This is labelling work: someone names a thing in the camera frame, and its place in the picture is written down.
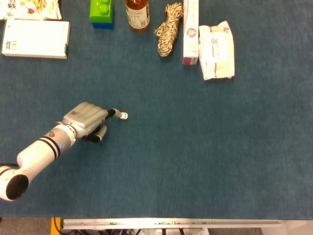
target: bottle label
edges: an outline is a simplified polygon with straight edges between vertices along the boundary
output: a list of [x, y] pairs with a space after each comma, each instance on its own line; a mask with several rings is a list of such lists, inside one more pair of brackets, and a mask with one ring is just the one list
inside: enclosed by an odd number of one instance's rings
[[133, 28], [144, 28], [150, 22], [149, 3], [140, 10], [132, 10], [126, 6], [126, 13], [128, 22]]

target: blue lego brick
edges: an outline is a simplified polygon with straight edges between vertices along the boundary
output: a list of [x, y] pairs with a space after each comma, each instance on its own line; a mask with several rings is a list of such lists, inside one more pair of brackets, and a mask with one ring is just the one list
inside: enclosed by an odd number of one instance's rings
[[114, 29], [113, 23], [91, 23], [93, 28]]

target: floor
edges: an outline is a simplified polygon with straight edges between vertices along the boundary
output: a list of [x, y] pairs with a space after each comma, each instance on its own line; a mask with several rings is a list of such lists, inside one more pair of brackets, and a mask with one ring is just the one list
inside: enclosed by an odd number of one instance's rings
[[[50, 235], [50, 218], [3, 218], [0, 235]], [[99, 235], [97, 231], [88, 231]], [[261, 229], [209, 229], [210, 235], [262, 235]]]

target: glass bottle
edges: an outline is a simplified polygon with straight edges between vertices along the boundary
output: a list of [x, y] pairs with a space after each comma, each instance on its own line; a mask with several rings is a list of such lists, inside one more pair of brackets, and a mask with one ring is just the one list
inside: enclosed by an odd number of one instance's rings
[[150, 26], [149, 0], [124, 0], [128, 23], [137, 33], [147, 31]]

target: white package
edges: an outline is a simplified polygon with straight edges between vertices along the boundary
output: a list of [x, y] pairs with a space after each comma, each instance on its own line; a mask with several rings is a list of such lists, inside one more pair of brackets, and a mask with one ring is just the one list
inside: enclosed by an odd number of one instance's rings
[[184, 0], [183, 65], [195, 65], [199, 56], [199, 0]]
[[0, 0], [0, 20], [60, 20], [59, 0]]
[[227, 21], [199, 27], [199, 60], [204, 80], [235, 75], [234, 42]]
[[67, 59], [69, 22], [7, 20], [1, 53], [6, 56]]

